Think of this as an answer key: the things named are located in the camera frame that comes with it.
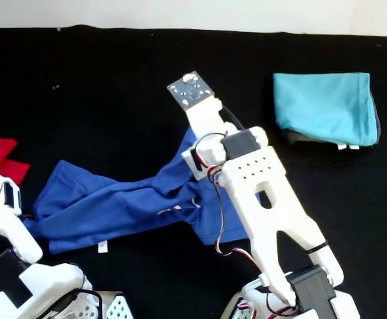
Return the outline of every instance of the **black tablecloth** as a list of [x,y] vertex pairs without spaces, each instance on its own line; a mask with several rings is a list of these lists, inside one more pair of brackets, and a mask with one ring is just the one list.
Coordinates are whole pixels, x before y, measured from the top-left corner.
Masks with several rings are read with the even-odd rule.
[[[61,159],[120,181],[155,175],[188,127],[166,86],[191,70],[245,126],[265,128],[344,269],[341,289],[363,318],[387,318],[387,38],[0,29],[0,137],[18,141],[11,158],[32,164],[24,206]],[[371,73],[380,143],[356,152],[288,146],[275,125],[271,75],[355,71]],[[279,242],[284,270],[307,263],[291,240],[281,235]],[[243,257],[217,256],[182,223],[108,246],[101,255],[97,247],[45,251],[44,262],[78,263],[95,288],[123,290],[139,319],[219,318],[232,294],[257,276]]]

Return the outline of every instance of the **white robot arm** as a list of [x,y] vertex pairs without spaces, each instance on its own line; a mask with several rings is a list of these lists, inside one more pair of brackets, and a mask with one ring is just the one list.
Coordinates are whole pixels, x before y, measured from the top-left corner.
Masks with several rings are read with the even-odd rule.
[[[198,139],[182,155],[196,179],[207,176],[206,167],[221,168],[218,182],[226,189],[247,231],[251,252],[261,270],[261,285],[269,287],[285,305],[300,303],[303,313],[298,315],[299,319],[359,318],[351,297],[333,290],[343,281],[342,269],[318,225],[305,213],[289,185],[265,131],[260,127],[239,131],[232,123],[224,122],[219,115],[221,101],[196,72],[186,74],[169,85],[168,90],[186,112]],[[260,191],[267,194],[270,208],[259,202]],[[300,244],[316,266],[286,277],[278,263],[277,231],[285,232]],[[307,294],[324,298],[304,300]],[[264,305],[256,302],[255,306],[259,310]]]
[[0,176],[0,235],[12,246],[0,254],[0,319],[100,318],[101,301],[80,293],[92,285],[77,266],[37,263],[43,252],[20,214],[19,188]]

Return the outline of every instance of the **wire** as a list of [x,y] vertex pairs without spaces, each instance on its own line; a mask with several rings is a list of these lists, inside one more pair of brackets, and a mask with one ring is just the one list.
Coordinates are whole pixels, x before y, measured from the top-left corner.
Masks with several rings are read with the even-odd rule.
[[[299,309],[297,307],[285,307],[285,308],[279,309],[278,311],[274,311],[269,305],[269,293],[266,294],[266,307],[272,313],[270,315],[270,317],[268,317],[268,319],[274,319],[278,316],[280,316],[280,317],[292,317],[294,314],[296,314],[299,311]],[[286,312],[290,309],[292,309],[294,311],[290,314],[283,314],[284,312]]]
[[198,159],[198,161],[202,164],[202,166],[204,166],[205,168],[208,168],[209,166],[207,165],[207,163],[204,161],[204,159],[198,154],[197,152],[197,147],[198,147],[198,144],[206,137],[208,136],[211,136],[211,135],[222,135],[222,136],[226,136],[227,134],[224,134],[224,133],[220,133],[220,132],[212,132],[212,133],[208,133],[206,135],[204,135],[202,138],[200,138],[196,143],[195,143],[195,147],[193,148],[193,152],[196,156],[196,158]]
[[267,317],[267,319],[275,319],[276,317],[278,316],[282,316],[282,317],[292,317],[294,314],[297,314],[298,310],[295,310],[294,312],[290,313],[289,315],[283,315],[284,312],[290,310],[290,309],[293,309],[292,307],[285,307],[285,308],[282,308],[278,311],[276,311],[276,313],[274,314],[271,314],[269,317]]
[[217,251],[218,254],[222,255],[223,257],[226,257],[226,256],[229,256],[229,255],[232,255],[233,253],[240,253],[244,256],[246,256],[258,269],[260,269],[259,265],[256,263],[256,261],[254,260],[254,258],[247,252],[245,251],[244,249],[241,249],[241,248],[232,248],[229,252],[227,253],[223,253],[220,249],[220,240],[221,240],[221,237],[223,236],[223,233],[225,232],[225,228],[226,228],[226,216],[225,216],[225,209],[223,207],[223,202],[221,200],[221,193],[220,193],[220,190],[219,190],[219,185],[218,185],[218,182],[215,180],[215,177],[216,175],[221,171],[221,169],[217,170],[214,175],[213,175],[213,179],[212,179],[212,182],[214,184],[214,188],[215,188],[215,192],[217,193],[217,198],[219,199],[219,204],[220,204],[220,217],[221,217],[221,226],[220,226],[220,232],[219,232],[219,235],[217,236],[216,240],[215,240],[215,244],[214,244],[214,247],[215,247],[215,251]]
[[223,111],[226,112],[226,114],[231,118],[231,120],[233,121],[233,123],[235,124],[235,126],[237,127],[238,130],[242,131],[244,130],[244,125],[242,125],[241,121],[238,120],[238,118],[235,116],[234,113],[232,113],[232,111],[227,108],[226,106],[223,105]]
[[62,302],[63,299],[65,299],[66,297],[70,296],[71,294],[79,294],[79,293],[83,293],[83,294],[91,294],[95,297],[97,297],[97,299],[99,299],[99,307],[98,307],[98,319],[103,319],[103,312],[102,312],[102,309],[103,309],[103,305],[102,305],[102,297],[95,291],[92,291],[92,290],[87,290],[87,289],[74,289],[70,292],[67,292],[66,294],[64,294],[62,297],[60,297],[58,300],[56,300],[50,307],[47,308],[46,311],[44,311],[40,316],[37,317],[37,319],[41,319],[41,318],[44,318],[44,319],[51,319],[51,318],[54,318],[57,314],[54,314],[52,316],[48,316],[46,317],[46,315],[53,311],[53,308],[55,308],[57,306],[57,304],[59,304],[59,302]]

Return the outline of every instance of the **folded cloth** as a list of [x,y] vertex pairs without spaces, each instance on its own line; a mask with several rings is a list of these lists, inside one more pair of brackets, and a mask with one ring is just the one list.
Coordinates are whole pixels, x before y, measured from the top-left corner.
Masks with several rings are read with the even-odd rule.
[[[181,155],[194,143],[189,129],[169,164],[155,177],[133,183],[60,161],[33,206],[35,220],[24,224],[33,236],[49,239],[52,254],[178,221],[189,223],[205,245],[214,244],[221,226],[214,186],[206,178],[196,181]],[[247,238],[224,189],[221,196],[226,213],[221,242]]]
[[276,121],[283,130],[336,144],[378,142],[380,123],[368,73],[275,73],[273,90]]
[[0,175],[9,177],[17,185],[20,185],[24,180],[30,165],[6,158],[16,146],[17,142],[14,139],[0,138]]

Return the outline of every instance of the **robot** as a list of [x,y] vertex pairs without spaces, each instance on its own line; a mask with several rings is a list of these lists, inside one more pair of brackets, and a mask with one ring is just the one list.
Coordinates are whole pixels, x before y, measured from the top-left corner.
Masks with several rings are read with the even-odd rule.
[[[251,241],[260,269],[257,280],[246,284],[237,311],[251,318],[357,319],[352,297],[334,288],[342,283],[342,269],[318,225],[304,212],[285,176],[275,150],[260,127],[244,130],[224,122],[223,106],[211,88],[191,72],[168,86],[185,111],[197,142],[182,156],[197,180],[209,178],[217,196],[228,193]],[[271,207],[264,208],[257,193],[265,191]],[[0,319],[102,319],[106,306],[82,270],[71,264],[39,264],[43,252],[20,220],[20,191],[0,176],[0,235],[10,244],[0,253]],[[224,211],[221,209],[224,231]],[[284,274],[278,263],[276,232],[284,231],[308,254],[312,265]],[[219,238],[216,250],[219,250]],[[117,296],[106,318],[118,318]],[[133,318],[129,312],[124,318]]]
[[[256,319],[360,318],[352,297],[334,289],[343,282],[343,271],[318,225],[302,208],[263,128],[243,129],[230,111],[237,126],[224,122],[219,115],[224,109],[221,101],[196,72],[184,75],[168,90],[198,139],[182,156],[197,180],[208,177],[217,195],[220,187],[228,193],[248,234],[252,256],[240,249],[233,251],[247,255],[261,271],[257,280],[243,287],[244,301],[238,308],[252,310],[251,317]],[[261,191],[269,198],[268,208],[259,201]],[[223,231],[223,208],[221,214]],[[283,273],[278,263],[277,231],[300,244],[311,260],[310,267]],[[216,250],[222,253],[219,238]],[[268,291],[258,291],[260,286]]]
[[39,264],[43,252],[21,222],[18,186],[0,176],[0,319],[102,318],[100,296],[76,265]]

